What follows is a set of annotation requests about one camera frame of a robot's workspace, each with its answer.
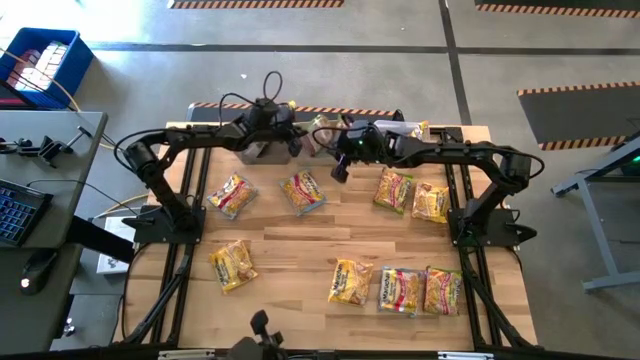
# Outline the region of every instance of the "blue crate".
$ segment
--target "blue crate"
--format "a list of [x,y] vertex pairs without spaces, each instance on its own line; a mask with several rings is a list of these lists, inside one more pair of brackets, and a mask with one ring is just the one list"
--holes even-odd
[[[29,49],[38,50],[42,53],[52,41],[69,46],[53,79],[60,83],[69,94],[74,95],[91,64],[91,60],[93,60],[93,53],[84,41],[80,39],[80,33],[73,30],[22,28],[13,38],[7,50],[18,57]],[[13,69],[16,62],[6,54],[0,57],[1,79],[6,81],[9,78],[10,69]],[[62,104],[60,101],[54,100],[37,90],[22,90],[20,92],[36,105],[45,108],[64,109],[71,102],[64,92],[53,83],[49,84],[49,87],[45,90],[53,98],[60,99]]]

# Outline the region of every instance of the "ramen packet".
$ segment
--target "ramen packet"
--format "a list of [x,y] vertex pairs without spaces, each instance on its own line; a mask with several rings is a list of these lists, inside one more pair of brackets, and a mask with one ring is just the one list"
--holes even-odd
[[245,207],[258,194],[258,189],[247,179],[234,173],[229,180],[207,197],[209,202],[220,209],[230,219],[235,219],[240,210]]
[[364,306],[369,295],[373,264],[338,259],[329,301]]
[[458,315],[458,295],[462,284],[460,271],[427,267],[424,311],[436,315]]
[[209,261],[216,269],[222,292],[225,294],[258,276],[258,273],[253,270],[249,251],[242,240],[209,254]]
[[327,202],[327,197],[318,188],[318,183],[309,170],[299,171],[292,177],[280,182],[282,191],[300,216]]
[[383,266],[378,309],[416,316],[422,276],[423,271]]
[[398,214],[404,214],[404,204],[407,202],[409,190],[411,190],[411,176],[397,174],[385,168],[382,170],[373,202]]
[[432,186],[426,182],[416,185],[411,217],[445,224],[450,207],[448,187]]

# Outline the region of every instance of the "wooden table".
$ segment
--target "wooden table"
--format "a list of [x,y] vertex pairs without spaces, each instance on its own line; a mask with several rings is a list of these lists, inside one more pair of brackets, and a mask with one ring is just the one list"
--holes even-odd
[[[463,126],[462,130],[466,140],[490,139],[485,126]],[[200,157],[201,151],[196,157],[190,194],[195,193]],[[176,192],[185,159],[186,151],[165,174]],[[472,349],[463,294],[460,316],[419,315],[411,319],[377,310],[381,266],[460,269],[447,225],[412,219],[411,205],[406,206],[404,216],[374,206],[380,166],[352,166],[348,182],[339,184],[331,178],[332,165],[327,160],[299,157],[288,165],[243,165],[235,154],[213,149],[206,194],[220,188],[234,171],[247,177],[260,193],[233,221],[205,200],[205,234],[194,256],[180,347],[229,348],[243,336],[252,335],[249,320],[256,311],[265,309],[270,318],[268,330],[281,331],[283,346],[289,349]],[[301,167],[311,169],[328,203],[297,217],[278,181]],[[470,170],[477,196],[489,181],[481,170]],[[402,171],[433,185],[447,185],[442,165]],[[413,197],[408,204],[413,204]],[[223,295],[208,257],[238,239],[248,246],[259,276]],[[127,294],[128,333],[158,296],[166,252],[166,245],[151,245],[136,259]],[[500,248],[487,248],[486,253],[495,300],[520,333],[535,343],[525,286],[514,255]],[[375,264],[365,307],[327,302],[337,257]],[[173,303],[168,309],[165,334],[170,328]],[[483,334],[489,339],[484,306],[479,306],[479,311]]]

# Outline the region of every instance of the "metal stand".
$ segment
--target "metal stand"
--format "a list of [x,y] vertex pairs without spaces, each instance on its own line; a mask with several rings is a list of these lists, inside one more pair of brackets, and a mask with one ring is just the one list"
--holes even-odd
[[591,228],[596,236],[602,259],[607,267],[608,276],[593,279],[591,281],[584,281],[582,287],[585,292],[590,292],[595,289],[603,289],[608,287],[627,285],[627,284],[640,284],[640,271],[620,273],[616,266],[616,262],[611,254],[607,236],[602,227],[603,219],[598,215],[598,210],[593,201],[593,197],[589,192],[589,186],[592,182],[604,182],[604,181],[616,181],[616,182],[638,182],[637,177],[605,177],[606,174],[631,162],[634,158],[640,155],[640,136],[636,135],[634,139],[628,142],[626,145],[618,148],[607,157],[600,161],[597,165],[593,166],[593,171],[590,173],[578,173],[571,176],[567,181],[558,184],[551,188],[551,192],[556,197],[562,197],[571,190],[579,190],[582,195],[582,201],[587,210],[589,216],[589,222]]

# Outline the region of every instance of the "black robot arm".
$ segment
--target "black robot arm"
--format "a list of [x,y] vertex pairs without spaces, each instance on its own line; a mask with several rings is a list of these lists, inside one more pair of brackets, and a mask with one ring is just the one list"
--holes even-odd
[[[254,142],[286,142],[289,153],[297,156],[302,148],[298,138],[305,131],[293,125],[294,110],[286,104],[275,104],[269,99],[258,99],[247,114],[222,126],[197,125],[184,129],[168,128],[141,137],[123,151],[133,172],[149,188],[162,205],[173,230],[194,228],[197,219],[186,199],[175,194],[164,178],[164,171],[185,149],[224,148],[230,151],[246,150]],[[153,145],[167,145],[167,151],[158,158]]]
[[[338,165],[332,176],[345,182],[347,167],[355,162],[382,163],[389,167],[414,168],[422,164],[473,165],[485,172],[491,184],[478,198],[467,204],[458,225],[476,235],[487,233],[489,216],[509,195],[524,190],[531,178],[529,154],[508,146],[490,142],[428,143],[417,138],[387,132],[382,135],[377,126],[365,121],[353,123],[352,130],[343,130],[335,148]],[[498,165],[495,155],[501,155]]]

